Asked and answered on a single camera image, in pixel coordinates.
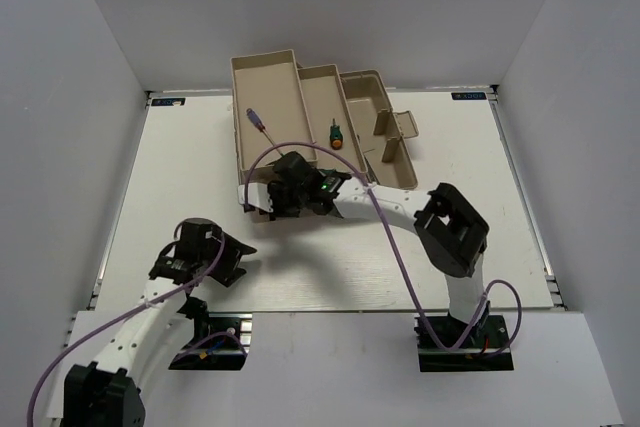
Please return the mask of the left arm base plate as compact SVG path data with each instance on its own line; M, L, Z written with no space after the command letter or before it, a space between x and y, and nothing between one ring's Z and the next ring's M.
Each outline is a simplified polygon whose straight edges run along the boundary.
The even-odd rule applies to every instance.
M236 372L246 362L253 316L248 313L208 313L196 325L193 339L177 354L175 371Z

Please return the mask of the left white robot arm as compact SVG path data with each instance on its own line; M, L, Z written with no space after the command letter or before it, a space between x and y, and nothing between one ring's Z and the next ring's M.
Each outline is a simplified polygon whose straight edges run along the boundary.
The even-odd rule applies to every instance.
M113 320L117 331L86 365L73 365L63 384L65 426L141 426L160 373L220 352L248 355L236 326L216 326L194 289L211 278L232 286L256 248L215 222L188 218L158 254L136 306Z

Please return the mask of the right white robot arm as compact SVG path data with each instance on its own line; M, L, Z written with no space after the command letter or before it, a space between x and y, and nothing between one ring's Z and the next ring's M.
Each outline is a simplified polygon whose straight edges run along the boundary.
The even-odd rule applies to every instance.
M363 186L354 176L317 169L297 152L273 163L268 184L272 213L293 217L303 210L344 219L378 220L415 234L430 263L445 276L450 337L472 346L488 332L484 253L489 225L451 184L432 191Z

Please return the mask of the green orange stubby screwdriver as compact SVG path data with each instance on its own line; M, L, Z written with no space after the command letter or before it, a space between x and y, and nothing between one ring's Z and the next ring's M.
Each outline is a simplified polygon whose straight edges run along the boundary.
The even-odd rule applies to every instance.
M333 150L340 150L344 145L344 137L340 125L332 119L329 133L329 145Z

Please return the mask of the beige plastic toolbox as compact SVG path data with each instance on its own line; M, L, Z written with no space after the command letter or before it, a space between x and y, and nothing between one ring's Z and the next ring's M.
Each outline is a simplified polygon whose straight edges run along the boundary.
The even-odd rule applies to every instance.
M346 171L353 164L368 179L413 190L418 178L407 140L418 136L413 115L393 108L376 70L342 72L334 64L304 67L293 51L231 60L234 135L239 180L266 184L274 179L268 140L250 123L253 109L281 151L298 151L313 166ZM329 145L332 119L344 145Z

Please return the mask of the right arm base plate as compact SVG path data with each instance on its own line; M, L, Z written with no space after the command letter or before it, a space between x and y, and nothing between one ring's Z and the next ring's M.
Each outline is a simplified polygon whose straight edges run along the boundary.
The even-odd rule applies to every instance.
M453 353L437 347L421 320L415 318L419 370L422 373L513 371L507 324L502 315L490 314L473 328Z

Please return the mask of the blue handled screwdriver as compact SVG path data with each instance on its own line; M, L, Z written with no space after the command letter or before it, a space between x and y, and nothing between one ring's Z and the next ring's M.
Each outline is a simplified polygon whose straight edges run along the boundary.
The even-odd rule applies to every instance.
M246 116L250 123L268 140L268 142L274 147L275 151L283 156L284 153L281 151L279 147L276 146L276 142L273 140L271 135L269 134L266 126L258 116L258 114L251 108L246 109Z

